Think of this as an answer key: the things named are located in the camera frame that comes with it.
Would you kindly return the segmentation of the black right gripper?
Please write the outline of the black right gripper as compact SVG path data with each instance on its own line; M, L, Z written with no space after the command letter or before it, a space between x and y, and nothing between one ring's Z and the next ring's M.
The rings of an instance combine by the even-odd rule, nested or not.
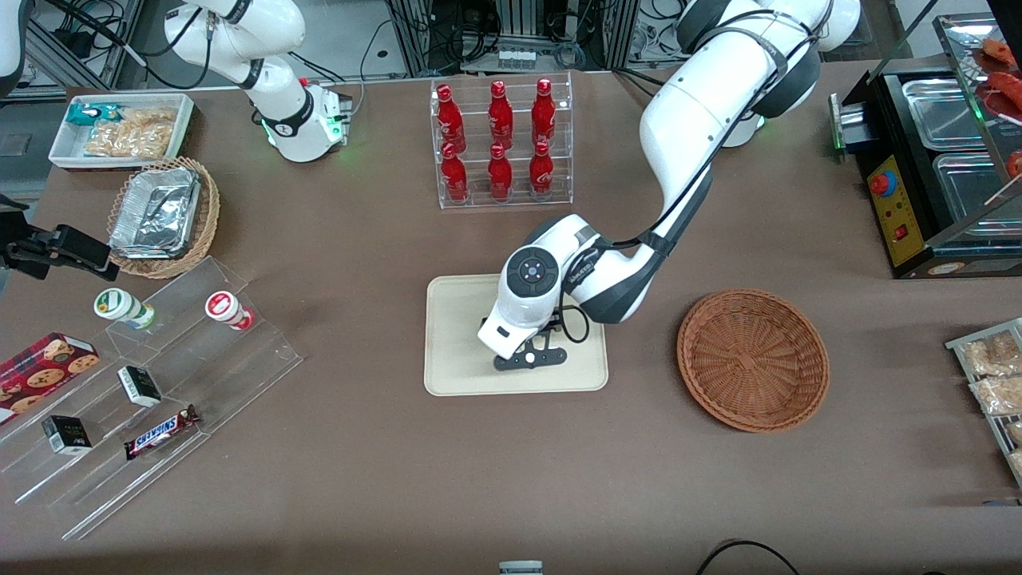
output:
M69 225L54 230L30 225L21 201L1 196L2 268L44 280L51 266L73 267L99 278L113 278L112 249Z

